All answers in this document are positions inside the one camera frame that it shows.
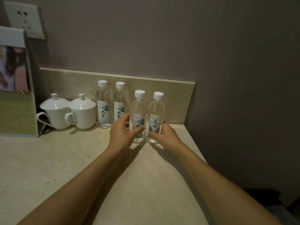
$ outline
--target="forearm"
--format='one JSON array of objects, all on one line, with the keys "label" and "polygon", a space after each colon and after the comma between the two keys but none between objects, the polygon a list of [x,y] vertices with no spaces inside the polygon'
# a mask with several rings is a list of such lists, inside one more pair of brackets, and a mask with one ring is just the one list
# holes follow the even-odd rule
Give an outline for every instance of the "forearm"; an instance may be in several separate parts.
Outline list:
[{"label": "forearm", "polygon": [[186,145],[174,153],[192,178],[219,225],[279,225],[262,205],[223,177]]},{"label": "forearm", "polygon": [[106,149],[18,225],[81,224],[119,155],[119,150]]}]

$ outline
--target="white ceramic cup with lid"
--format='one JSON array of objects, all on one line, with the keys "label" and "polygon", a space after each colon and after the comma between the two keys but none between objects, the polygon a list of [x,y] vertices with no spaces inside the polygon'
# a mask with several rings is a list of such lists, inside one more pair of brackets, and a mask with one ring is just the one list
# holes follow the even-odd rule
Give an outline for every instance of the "white ceramic cup with lid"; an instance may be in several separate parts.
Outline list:
[{"label": "white ceramic cup with lid", "polygon": [[[68,128],[70,125],[65,122],[65,115],[66,113],[70,112],[70,101],[63,98],[58,98],[56,93],[52,93],[51,97],[52,98],[41,103],[40,108],[45,110],[46,113],[38,113],[36,115],[36,119],[58,130]],[[40,120],[41,115],[46,115],[50,124]]]},{"label": "white ceramic cup with lid", "polygon": [[65,121],[69,125],[76,125],[80,129],[91,128],[96,123],[96,103],[85,99],[84,94],[69,103],[71,113],[65,115]]}]

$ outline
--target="bottle label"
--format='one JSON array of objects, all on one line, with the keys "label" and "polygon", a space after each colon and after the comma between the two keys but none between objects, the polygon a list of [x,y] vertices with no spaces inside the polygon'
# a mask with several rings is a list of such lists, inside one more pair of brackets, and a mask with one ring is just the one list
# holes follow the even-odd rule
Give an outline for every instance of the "bottle label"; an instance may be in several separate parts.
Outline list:
[{"label": "bottle label", "polygon": [[[145,114],[133,114],[132,115],[132,130],[143,127],[145,122]],[[135,138],[142,138],[143,132],[138,134]]]},{"label": "bottle label", "polygon": [[123,117],[125,112],[125,103],[124,102],[114,102],[114,113],[115,113],[115,122],[119,118]]},{"label": "bottle label", "polygon": [[107,101],[97,101],[98,105],[98,122],[101,124],[108,123],[108,102]]},{"label": "bottle label", "polygon": [[159,133],[160,124],[161,124],[161,116],[150,115],[149,132]]}]

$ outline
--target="bottle base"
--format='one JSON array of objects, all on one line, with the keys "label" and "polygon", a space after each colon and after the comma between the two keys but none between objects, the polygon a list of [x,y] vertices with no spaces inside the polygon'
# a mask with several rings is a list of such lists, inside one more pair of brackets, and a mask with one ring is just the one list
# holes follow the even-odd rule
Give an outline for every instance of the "bottle base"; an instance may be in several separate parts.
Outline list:
[{"label": "bottle base", "polygon": [[157,140],[154,140],[153,138],[151,137],[147,137],[147,142],[149,144],[158,144],[158,141]]},{"label": "bottle base", "polygon": [[111,123],[106,123],[106,124],[102,124],[102,123],[97,123],[98,127],[101,129],[108,129],[111,127]]},{"label": "bottle base", "polygon": [[140,144],[140,143],[142,143],[144,141],[144,138],[135,138],[134,140],[133,140],[133,143],[135,143],[135,144]]}]

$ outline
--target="marble backsplash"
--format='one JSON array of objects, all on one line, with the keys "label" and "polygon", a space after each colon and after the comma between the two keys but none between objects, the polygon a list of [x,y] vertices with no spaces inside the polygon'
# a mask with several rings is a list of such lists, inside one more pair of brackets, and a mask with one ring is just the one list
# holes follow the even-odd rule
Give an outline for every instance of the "marble backsplash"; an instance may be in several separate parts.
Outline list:
[{"label": "marble backsplash", "polygon": [[57,93],[59,97],[68,100],[78,98],[80,93],[84,93],[86,98],[94,100],[95,92],[98,89],[98,80],[107,80],[111,92],[115,90],[116,82],[125,82],[130,101],[134,99],[135,90],[144,90],[147,104],[153,101],[154,92],[161,91],[165,94],[164,120],[170,124],[184,124],[195,86],[194,82],[187,81],[50,68],[41,68],[41,73],[49,92]]}]

